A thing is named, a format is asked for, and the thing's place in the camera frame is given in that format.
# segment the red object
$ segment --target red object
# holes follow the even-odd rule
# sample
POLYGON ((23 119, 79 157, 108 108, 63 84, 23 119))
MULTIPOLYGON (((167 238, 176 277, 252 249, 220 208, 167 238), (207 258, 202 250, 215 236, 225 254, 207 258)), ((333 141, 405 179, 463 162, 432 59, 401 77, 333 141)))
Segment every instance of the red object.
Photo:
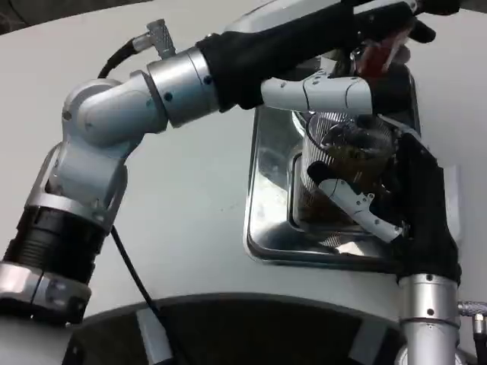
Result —
POLYGON ((370 41, 357 64, 357 72, 366 78, 376 78, 387 72, 394 56, 408 40, 412 27, 396 33, 380 43, 370 41))

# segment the black ribbed cylinder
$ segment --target black ribbed cylinder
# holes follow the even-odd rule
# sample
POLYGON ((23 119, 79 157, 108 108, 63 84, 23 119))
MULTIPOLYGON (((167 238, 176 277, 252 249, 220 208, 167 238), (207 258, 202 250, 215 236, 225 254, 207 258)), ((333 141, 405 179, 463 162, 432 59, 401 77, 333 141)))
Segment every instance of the black ribbed cylinder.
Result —
POLYGON ((27 207, 3 258, 87 284, 105 232, 96 224, 44 207, 27 207))

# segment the metal tray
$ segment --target metal tray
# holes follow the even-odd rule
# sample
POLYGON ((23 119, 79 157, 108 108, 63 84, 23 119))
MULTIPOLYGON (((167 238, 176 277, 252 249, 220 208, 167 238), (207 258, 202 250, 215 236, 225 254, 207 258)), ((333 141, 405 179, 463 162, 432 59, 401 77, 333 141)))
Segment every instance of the metal tray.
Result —
MULTIPOLYGON (((412 102, 410 109, 390 117, 419 132, 414 81, 407 68, 397 72, 398 77, 408 78, 412 102)), ((361 232, 347 236, 341 246, 327 247, 325 233, 302 227, 293 219, 303 117, 266 107, 256 110, 244 231, 248 253, 275 264, 395 272, 389 248, 374 237, 361 232)))

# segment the screw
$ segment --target screw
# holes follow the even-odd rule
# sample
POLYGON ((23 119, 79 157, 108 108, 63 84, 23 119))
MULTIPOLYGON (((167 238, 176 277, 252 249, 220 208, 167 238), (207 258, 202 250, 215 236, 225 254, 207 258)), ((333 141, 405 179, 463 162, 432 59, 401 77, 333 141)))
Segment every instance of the screw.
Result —
POLYGON ((65 111, 62 112, 62 118, 63 119, 66 119, 66 120, 71 120, 72 115, 69 112, 69 110, 65 110, 65 111))

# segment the white tabletop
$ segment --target white tabletop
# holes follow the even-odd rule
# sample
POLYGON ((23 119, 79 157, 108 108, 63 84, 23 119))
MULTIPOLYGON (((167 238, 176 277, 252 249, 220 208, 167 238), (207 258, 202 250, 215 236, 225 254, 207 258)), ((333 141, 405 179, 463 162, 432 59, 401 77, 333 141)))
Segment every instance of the white tabletop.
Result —
MULTIPOLYGON (((0 37, 0 252, 15 235, 23 204, 47 151, 61 138, 61 108, 76 85, 96 77, 107 58, 145 25, 164 17, 178 49, 222 31, 263 0, 160 0, 99 11, 0 37)), ((482 276, 487 246, 483 194, 482 35, 487 18, 462 11, 428 17, 438 31, 430 46, 411 45, 425 140, 463 177, 463 299, 487 300, 482 276)), ((156 59, 153 51, 129 60, 112 77, 156 59)), ((234 109, 179 130, 149 135, 130 157, 129 187, 116 225, 155 298, 207 293, 267 293, 317 300, 396 320, 392 275, 264 265, 244 251, 244 209, 253 112, 234 109)), ((91 280, 87 316, 142 301, 111 238, 91 280)), ((470 337, 466 322, 462 341, 470 337)))

